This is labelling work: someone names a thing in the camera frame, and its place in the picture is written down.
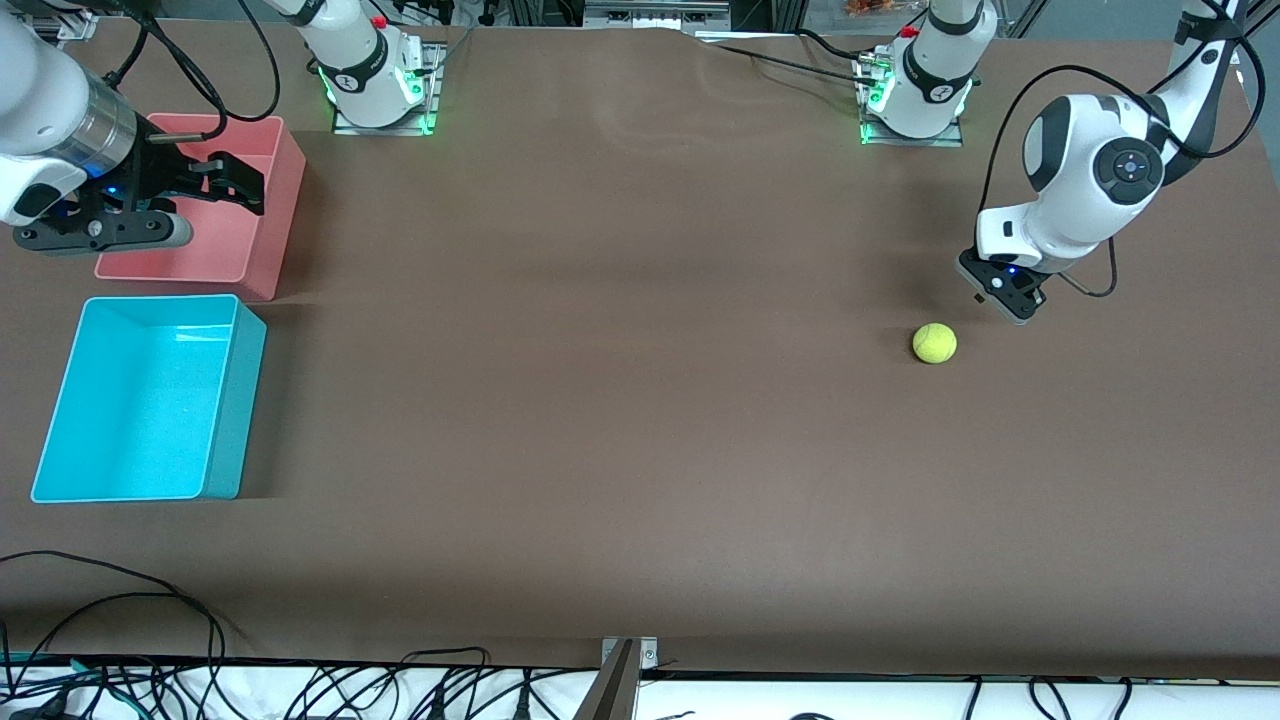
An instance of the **tennis ball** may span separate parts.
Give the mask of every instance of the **tennis ball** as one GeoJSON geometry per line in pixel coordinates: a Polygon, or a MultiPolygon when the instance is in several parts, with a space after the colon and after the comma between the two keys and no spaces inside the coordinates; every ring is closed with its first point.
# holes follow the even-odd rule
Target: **tennis ball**
{"type": "Polygon", "coordinates": [[[942,323],[929,323],[911,338],[915,356],[931,365],[946,363],[956,354],[956,333],[942,323]]]}

